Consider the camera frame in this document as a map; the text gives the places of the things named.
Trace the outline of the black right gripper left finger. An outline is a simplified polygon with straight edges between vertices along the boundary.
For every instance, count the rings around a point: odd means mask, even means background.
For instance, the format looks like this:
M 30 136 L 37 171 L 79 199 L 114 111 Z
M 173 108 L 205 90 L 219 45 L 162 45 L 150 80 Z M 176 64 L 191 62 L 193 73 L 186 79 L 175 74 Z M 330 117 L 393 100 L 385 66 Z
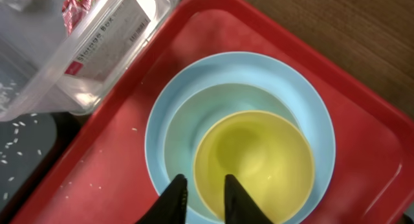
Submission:
M 136 224 L 185 224 L 188 180 L 178 174 Z

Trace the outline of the light blue small bowl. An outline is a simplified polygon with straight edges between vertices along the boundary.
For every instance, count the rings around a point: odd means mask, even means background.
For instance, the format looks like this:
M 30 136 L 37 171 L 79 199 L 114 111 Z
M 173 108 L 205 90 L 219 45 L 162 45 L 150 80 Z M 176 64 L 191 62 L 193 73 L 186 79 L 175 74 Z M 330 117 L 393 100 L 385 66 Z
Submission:
M 203 89 L 185 100 L 173 114 L 164 140 L 164 162 L 172 179 L 188 179 L 190 208 L 210 223 L 220 221 L 205 207 L 195 190 L 193 160 L 204 134 L 220 119 L 238 111 L 263 110 L 275 113 L 298 127 L 290 109 L 267 90 L 247 84 L 220 84 Z

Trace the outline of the light blue plate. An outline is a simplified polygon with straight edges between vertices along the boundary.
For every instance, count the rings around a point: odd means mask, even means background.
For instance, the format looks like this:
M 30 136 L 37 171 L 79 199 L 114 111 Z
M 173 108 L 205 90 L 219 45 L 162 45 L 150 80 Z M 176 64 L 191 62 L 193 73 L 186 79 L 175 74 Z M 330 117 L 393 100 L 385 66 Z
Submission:
M 220 84 L 247 84 L 267 90 L 296 117 L 315 158 L 316 180 L 301 210 L 290 219 L 303 221 L 322 200 L 333 174 L 336 142 L 330 114 L 315 88 L 298 71 L 269 56 L 253 52 L 225 52 L 198 60 L 181 70 L 163 88 L 147 122 L 145 158 L 158 193 L 169 185 L 164 140 L 173 114 L 189 97 Z M 210 223 L 188 207 L 188 223 Z

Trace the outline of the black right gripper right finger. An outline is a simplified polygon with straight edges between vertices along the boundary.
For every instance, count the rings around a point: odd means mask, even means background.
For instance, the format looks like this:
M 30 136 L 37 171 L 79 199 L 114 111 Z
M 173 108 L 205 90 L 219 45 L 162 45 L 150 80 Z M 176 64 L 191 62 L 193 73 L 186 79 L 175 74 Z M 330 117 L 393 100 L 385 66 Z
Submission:
M 232 174 L 225 176 L 224 222 L 226 224 L 272 224 Z

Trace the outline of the yellow cup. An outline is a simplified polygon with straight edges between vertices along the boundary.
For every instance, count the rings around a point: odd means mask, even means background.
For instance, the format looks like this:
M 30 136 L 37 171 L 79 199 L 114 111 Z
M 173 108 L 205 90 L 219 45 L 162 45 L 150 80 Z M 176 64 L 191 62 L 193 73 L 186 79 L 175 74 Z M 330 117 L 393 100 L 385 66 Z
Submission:
M 239 111 L 216 122 L 199 142 L 193 180 L 204 205 L 224 219 L 224 180 L 234 175 L 273 223 L 304 206 L 316 177 L 303 133 L 268 111 Z

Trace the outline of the red strawberry cake wrapper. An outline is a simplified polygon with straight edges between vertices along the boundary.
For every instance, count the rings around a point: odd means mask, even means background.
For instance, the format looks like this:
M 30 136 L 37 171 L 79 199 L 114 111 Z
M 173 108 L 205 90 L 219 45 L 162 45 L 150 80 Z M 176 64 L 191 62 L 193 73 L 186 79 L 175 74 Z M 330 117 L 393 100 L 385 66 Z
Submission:
M 97 0 L 65 0 L 61 9 L 67 35 L 88 14 Z

